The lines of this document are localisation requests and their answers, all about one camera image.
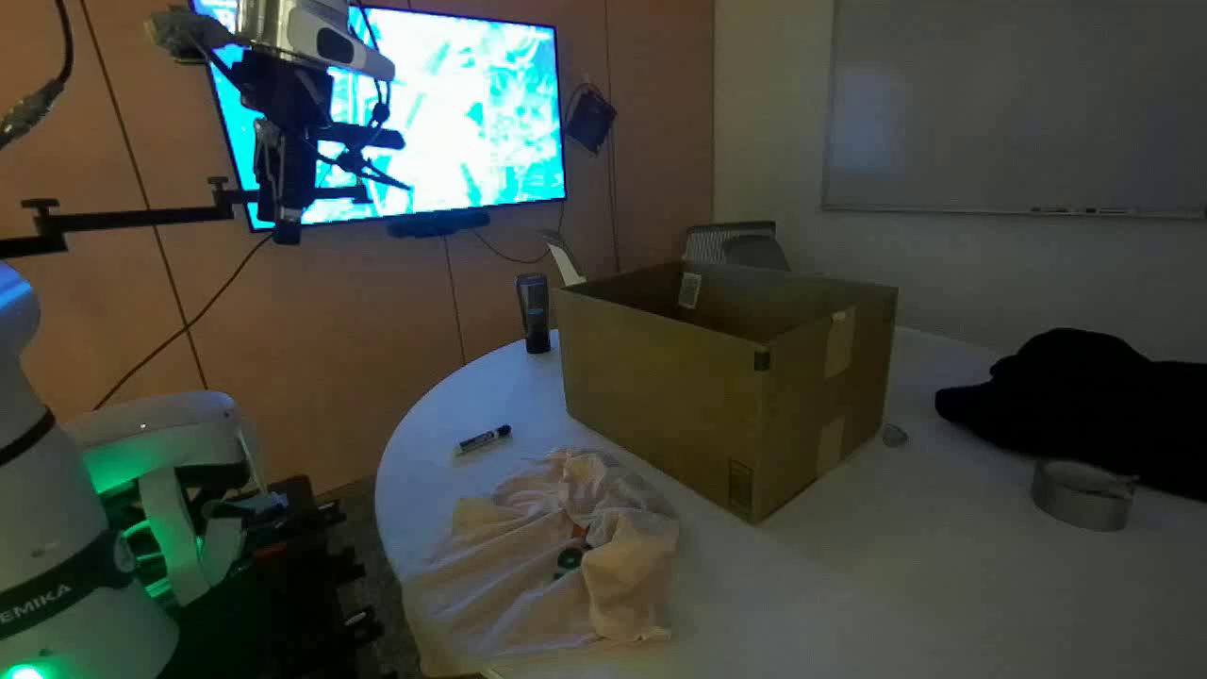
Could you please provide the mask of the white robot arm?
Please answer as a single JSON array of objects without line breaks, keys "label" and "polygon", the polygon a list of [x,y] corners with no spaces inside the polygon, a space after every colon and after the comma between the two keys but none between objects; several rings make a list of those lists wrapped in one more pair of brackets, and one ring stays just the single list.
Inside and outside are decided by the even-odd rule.
[{"label": "white robot arm", "polygon": [[360,679],[382,638],[339,589],[333,505],[293,483],[219,513],[192,503],[251,477],[251,437],[219,392],[82,445],[30,387],[33,288],[0,269],[0,679]]}]

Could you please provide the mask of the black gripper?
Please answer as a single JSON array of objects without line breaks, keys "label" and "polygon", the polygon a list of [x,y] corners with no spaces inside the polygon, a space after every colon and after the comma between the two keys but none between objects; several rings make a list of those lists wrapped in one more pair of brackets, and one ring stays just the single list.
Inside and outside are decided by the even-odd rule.
[{"label": "black gripper", "polygon": [[405,137],[372,123],[343,123],[333,117],[333,74],[314,63],[280,60],[250,49],[238,58],[229,81],[258,113],[251,172],[258,215],[272,223],[274,245],[303,241],[303,212],[314,200],[363,200],[360,184],[317,184],[317,142],[334,139],[352,154],[363,148],[400,152]]}]

